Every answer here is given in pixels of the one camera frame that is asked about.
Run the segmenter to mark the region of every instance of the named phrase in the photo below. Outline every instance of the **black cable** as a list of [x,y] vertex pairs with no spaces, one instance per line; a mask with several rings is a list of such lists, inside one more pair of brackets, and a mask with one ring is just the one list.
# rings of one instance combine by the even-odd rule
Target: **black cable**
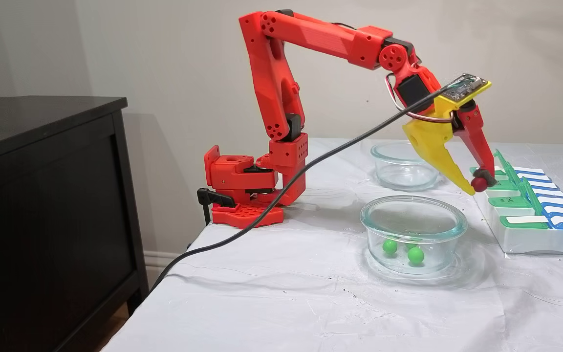
[[330,23],[331,23],[331,24],[335,24],[336,26],[344,26],[344,27],[347,27],[347,28],[351,28],[351,29],[353,29],[354,31],[357,31],[357,28],[351,27],[351,26],[349,26],[348,24],[344,24],[344,23],[340,23],[340,22],[330,22]]
[[260,221],[262,221],[262,219],[264,219],[264,216],[266,216],[266,214],[268,214],[268,212],[270,212],[273,209],[273,207],[275,207],[275,205],[277,205],[277,202],[279,202],[279,200],[282,198],[282,196],[288,191],[290,186],[293,185],[293,183],[295,183],[295,181],[297,181],[297,179],[299,179],[299,177],[301,175],[305,174],[305,172],[307,170],[309,170],[311,167],[313,167],[317,163],[320,163],[321,161],[329,158],[330,156],[337,154],[338,152],[341,152],[342,150],[347,149],[348,147],[351,147],[355,143],[360,142],[361,140],[366,139],[367,137],[373,135],[375,132],[383,129],[384,127],[386,127],[389,124],[398,120],[398,118],[400,118],[401,116],[405,116],[405,114],[409,113],[412,110],[417,109],[418,107],[423,105],[425,102],[427,102],[429,100],[433,100],[436,96],[442,94],[447,89],[449,89],[449,86],[444,86],[444,87],[436,90],[435,92],[425,96],[421,100],[418,100],[418,102],[416,102],[416,103],[410,105],[409,107],[406,107],[405,109],[401,110],[400,112],[394,114],[391,118],[389,118],[388,120],[385,120],[384,122],[380,123],[376,127],[373,127],[373,129],[369,130],[368,132],[365,132],[365,133],[361,134],[360,136],[357,136],[356,138],[350,140],[349,142],[344,143],[343,145],[340,145],[339,147],[336,147],[336,148],[330,150],[329,152],[322,154],[322,156],[318,156],[317,158],[312,160],[310,163],[308,163],[306,166],[304,166],[303,169],[299,170],[299,172],[297,172],[297,174],[295,174],[295,176],[293,176],[293,178],[291,178],[290,181],[288,181],[288,183],[286,183],[286,186],[284,186],[283,189],[280,190],[279,194],[277,194],[277,197],[275,197],[275,199],[273,199],[273,201],[268,205],[268,207],[266,207],[266,209],[264,209],[262,214],[260,214],[260,216],[258,216],[258,218],[255,219],[252,223],[250,223],[247,227],[238,231],[234,236],[231,236],[230,238],[227,238],[227,239],[225,239],[221,242],[218,242],[218,243],[207,245],[205,247],[190,250],[188,252],[185,252],[184,254],[181,254],[181,256],[179,256],[178,258],[175,258],[172,262],[170,262],[166,266],[166,268],[164,270],[162,270],[162,273],[158,277],[158,281],[156,281],[156,283],[153,285],[152,289],[150,290],[150,293],[153,292],[153,290],[156,287],[158,287],[160,281],[162,281],[162,279],[166,276],[166,274],[169,272],[169,270],[176,263],[181,261],[182,259],[187,258],[189,256],[193,256],[194,254],[197,254],[197,253],[206,252],[207,250],[212,250],[212,249],[216,249],[216,248],[219,248],[221,246],[224,246],[228,243],[233,242],[234,240],[240,238],[241,236],[243,236],[244,234],[246,234],[247,232],[252,230],[255,227],[255,225],[257,223],[259,223]]

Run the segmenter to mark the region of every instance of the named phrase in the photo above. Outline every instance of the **red robot arm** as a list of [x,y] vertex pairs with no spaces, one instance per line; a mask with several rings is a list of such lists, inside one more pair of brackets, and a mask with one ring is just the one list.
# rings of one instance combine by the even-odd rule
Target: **red robot arm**
[[[285,42],[337,56],[367,69],[383,67],[392,71],[396,78],[394,91],[405,106],[440,89],[434,75],[419,65],[413,45],[393,38],[392,32],[385,29],[373,26],[350,29],[290,10],[254,12],[242,16],[239,22],[264,131],[270,138],[269,152],[255,163],[251,156],[220,155],[218,146],[205,155],[208,185],[218,193],[231,196],[238,204],[227,209],[215,205],[213,221],[216,223],[246,227],[259,216],[262,203],[271,202],[277,195],[277,173],[282,174],[285,185],[305,165],[307,134],[301,132],[305,115],[299,98],[299,84],[295,82],[284,55]],[[429,102],[415,113],[432,108],[433,103]],[[469,123],[465,127],[467,130],[462,130],[461,134],[475,136],[475,143],[467,143],[467,146],[475,156],[482,156],[478,159],[480,165],[492,166],[494,174],[494,160],[485,160],[485,153],[476,152],[477,149],[489,151],[480,123]],[[302,176],[281,198],[281,205],[290,205],[304,190],[305,176]],[[241,211],[241,205],[250,211]],[[281,210],[274,211],[259,225],[282,220]]]

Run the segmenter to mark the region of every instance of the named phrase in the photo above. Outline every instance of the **baseboard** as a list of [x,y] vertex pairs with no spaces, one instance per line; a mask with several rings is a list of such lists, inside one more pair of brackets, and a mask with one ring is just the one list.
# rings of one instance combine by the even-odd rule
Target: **baseboard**
[[164,270],[173,259],[179,256],[178,253],[154,252],[152,250],[144,250],[143,254],[145,254],[145,266],[147,266],[149,287],[153,286],[158,276],[162,273],[162,270]]

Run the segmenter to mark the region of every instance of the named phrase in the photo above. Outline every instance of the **clear glass bowl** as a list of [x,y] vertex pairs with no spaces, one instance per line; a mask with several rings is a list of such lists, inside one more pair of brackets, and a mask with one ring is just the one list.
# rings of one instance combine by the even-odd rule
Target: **clear glass bowl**
[[375,145],[370,153],[375,158],[375,173],[382,186],[409,192],[431,188],[438,179],[438,170],[418,156],[410,142]]
[[375,199],[362,208],[360,220],[375,260],[404,274],[429,274],[447,267],[457,239],[469,226],[455,207],[418,196]]

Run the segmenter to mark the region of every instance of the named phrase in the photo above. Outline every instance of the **beige wall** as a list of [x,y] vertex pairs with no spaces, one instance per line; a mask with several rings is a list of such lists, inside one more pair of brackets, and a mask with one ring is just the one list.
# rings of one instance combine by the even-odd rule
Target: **beige wall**
[[[463,71],[488,78],[494,86],[478,102],[489,140],[563,143],[555,0],[0,0],[0,95],[127,96],[145,249],[183,252],[203,227],[203,154],[214,144],[224,154],[266,151],[237,18],[280,7],[390,29],[443,83]],[[351,137],[395,112],[384,71],[286,52],[311,136]]]

